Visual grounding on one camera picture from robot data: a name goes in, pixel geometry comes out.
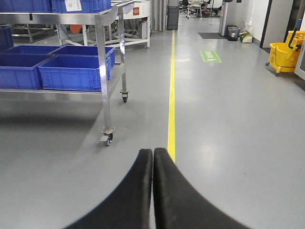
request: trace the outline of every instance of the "black trash bin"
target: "black trash bin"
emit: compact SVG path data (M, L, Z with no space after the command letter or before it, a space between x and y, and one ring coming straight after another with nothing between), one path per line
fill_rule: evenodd
M228 25L226 28L226 38L228 41L235 42L238 40L240 28L235 25Z

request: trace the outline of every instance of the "blue plastic crate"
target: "blue plastic crate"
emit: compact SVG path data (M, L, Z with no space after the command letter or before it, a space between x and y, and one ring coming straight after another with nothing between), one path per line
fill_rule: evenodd
M51 0L0 0L0 12L51 12Z
M60 46L38 46L38 45L19 45L4 51L3 53L14 54L49 54L54 50L59 49Z
M69 3L67 4L68 5L66 5L65 0L52 0L52 12L53 13L98 13L111 8L111 0L80 0L80 5L78 4L69 5Z
M50 55L0 54L0 88L41 89L38 66Z
M72 91L102 89L99 59L95 56L59 55L39 66L39 70L44 89Z
M0 26L0 52L14 47L10 26Z
M108 69L112 69L115 64L115 48L106 47L106 62ZM52 55L81 55L81 56L98 56L98 49L96 46L63 46L51 53Z

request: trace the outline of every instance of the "yellow floor line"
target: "yellow floor line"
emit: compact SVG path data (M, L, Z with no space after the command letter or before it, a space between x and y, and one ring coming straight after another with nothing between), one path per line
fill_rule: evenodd
M172 37L172 65L170 85L170 112L168 122L168 152L172 160L176 162L176 126L175 126L175 30Z

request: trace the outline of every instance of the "swivel caster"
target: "swivel caster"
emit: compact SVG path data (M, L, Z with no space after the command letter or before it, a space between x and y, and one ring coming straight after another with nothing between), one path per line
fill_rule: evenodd
M104 146L106 146L106 147L110 146L110 144L113 140L113 134L109 134L109 135L104 134L104 137L107 137L107 140L104 141Z
M124 103L127 103L129 90L127 90L127 91L121 90L120 93L122 94L123 102L124 102Z

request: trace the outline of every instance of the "doormat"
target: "doormat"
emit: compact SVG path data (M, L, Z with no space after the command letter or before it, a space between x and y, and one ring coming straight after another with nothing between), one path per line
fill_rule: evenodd
M225 39L216 32L199 32L202 39Z

